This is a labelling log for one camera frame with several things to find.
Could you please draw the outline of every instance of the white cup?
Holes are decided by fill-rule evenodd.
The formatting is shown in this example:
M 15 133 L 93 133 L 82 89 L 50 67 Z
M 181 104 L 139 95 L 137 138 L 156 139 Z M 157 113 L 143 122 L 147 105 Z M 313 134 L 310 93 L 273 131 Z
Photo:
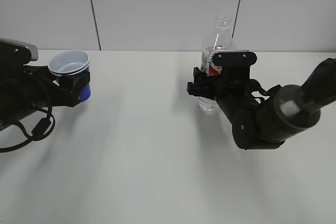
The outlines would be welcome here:
M 55 57 L 48 64 L 49 71 L 56 76 L 63 74 L 77 74 L 89 67 L 89 56 L 79 50 L 63 52 Z

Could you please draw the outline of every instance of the white wall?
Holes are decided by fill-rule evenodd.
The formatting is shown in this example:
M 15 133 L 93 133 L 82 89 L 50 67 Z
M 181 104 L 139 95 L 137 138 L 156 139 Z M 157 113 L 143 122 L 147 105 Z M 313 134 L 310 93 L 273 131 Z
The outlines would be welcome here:
M 241 0 L 235 39 L 256 51 L 336 51 L 336 0 Z
M 238 0 L 93 0 L 103 50 L 198 51 Z M 241 0 L 239 48 L 336 51 L 335 0 Z M 44 49 L 99 49 L 90 0 L 0 0 L 0 37 Z
M 0 37 L 46 49 L 98 49 L 90 0 L 0 0 Z
M 200 50 L 215 14 L 238 0 L 93 0 L 103 50 Z

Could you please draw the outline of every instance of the clear plastic bottle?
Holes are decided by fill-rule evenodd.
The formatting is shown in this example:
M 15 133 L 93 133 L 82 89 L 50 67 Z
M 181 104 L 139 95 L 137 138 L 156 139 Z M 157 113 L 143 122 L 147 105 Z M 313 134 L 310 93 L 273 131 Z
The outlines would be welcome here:
M 208 76 L 215 76 L 221 73 L 222 68 L 210 63 L 209 58 L 215 50 L 234 50 L 237 49 L 232 39 L 231 18 L 226 15 L 217 15 L 213 31 L 203 40 L 202 45 L 202 64 L 201 71 Z M 216 113 L 220 110 L 214 100 L 200 97 L 199 106 L 207 113 Z

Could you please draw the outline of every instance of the paper cup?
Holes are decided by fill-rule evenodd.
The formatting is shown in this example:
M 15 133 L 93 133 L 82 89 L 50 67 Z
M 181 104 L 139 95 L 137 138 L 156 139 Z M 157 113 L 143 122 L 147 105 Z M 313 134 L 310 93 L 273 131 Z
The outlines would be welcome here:
M 63 52 L 51 59 L 48 64 L 49 71 L 55 76 L 73 75 L 82 72 L 89 72 L 89 56 L 79 50 Z M 86 101 L 91 96 L 90 84 L 87 84 L 80 92 L 80 101 Z

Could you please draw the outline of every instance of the bottle label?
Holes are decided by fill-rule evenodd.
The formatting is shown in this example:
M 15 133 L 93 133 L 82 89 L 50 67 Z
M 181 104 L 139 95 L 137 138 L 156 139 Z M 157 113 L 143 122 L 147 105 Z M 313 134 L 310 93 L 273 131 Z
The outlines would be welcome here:
M 211 47 L 202 52 L 201 71 L 206 72 L 208 76 L 217 76 L 221 73 L 222 67 L 218 67 L 210 62 L 210 55 L 213 52 Z

